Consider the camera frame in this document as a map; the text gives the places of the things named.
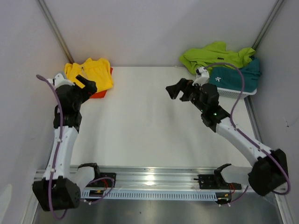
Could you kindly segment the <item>orange shorts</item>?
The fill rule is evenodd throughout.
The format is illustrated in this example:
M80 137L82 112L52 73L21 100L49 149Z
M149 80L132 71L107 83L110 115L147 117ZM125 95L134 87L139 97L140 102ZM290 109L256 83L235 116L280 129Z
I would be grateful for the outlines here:
M107 69L96 69L92 71L92 81L96 83L97 92L91 98L104 98L107 91L112 89L114 81L112 79L113 67Z

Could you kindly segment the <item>yellow shorts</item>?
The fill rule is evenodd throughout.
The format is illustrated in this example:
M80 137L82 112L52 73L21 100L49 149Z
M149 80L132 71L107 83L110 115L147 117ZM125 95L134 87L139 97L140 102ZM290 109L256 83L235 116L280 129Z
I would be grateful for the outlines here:
M100 58L99 60L88 58L83 64L67 63L64 67L64 72L67 78L80 88L83 88L85 85L76 79L77 75L94 81L96 83L97 92L109 90L113 88L114 85L110 62L105 58Z

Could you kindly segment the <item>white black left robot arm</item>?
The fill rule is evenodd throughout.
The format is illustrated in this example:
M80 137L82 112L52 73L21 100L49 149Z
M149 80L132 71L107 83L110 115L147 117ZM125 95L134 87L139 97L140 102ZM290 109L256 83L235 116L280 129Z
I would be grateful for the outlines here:
M71 156L79 134L82 115L80 108L97 92L96 83L81 75L76 80L79 87L62 73L53 79L36 76L53 91L57 105L54 109L54 140L46 170L39 181L34 181L32 190L44 211L69 210L77 208L81 192L88 184L92 187L101 182L96 163L80 165L75 176L70 176Z

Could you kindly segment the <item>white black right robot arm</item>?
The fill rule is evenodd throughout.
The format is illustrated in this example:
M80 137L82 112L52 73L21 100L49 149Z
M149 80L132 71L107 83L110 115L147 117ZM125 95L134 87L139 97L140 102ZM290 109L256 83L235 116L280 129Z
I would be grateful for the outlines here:
M256 139L247 136L237 125L233 124L232 113L219 105L217 87L213 84L195 84L192 80L182 78L178 83L167 86L171 99L191 102L201 112L203 124L213 132L230 142L250 163L250 167L237 167L225 164L214 171L213 182L218 188L230 183L251 187L258 195L265 196L283 184L287 185L285 195L290 192L290 179L286 154L281 149L273 150Z

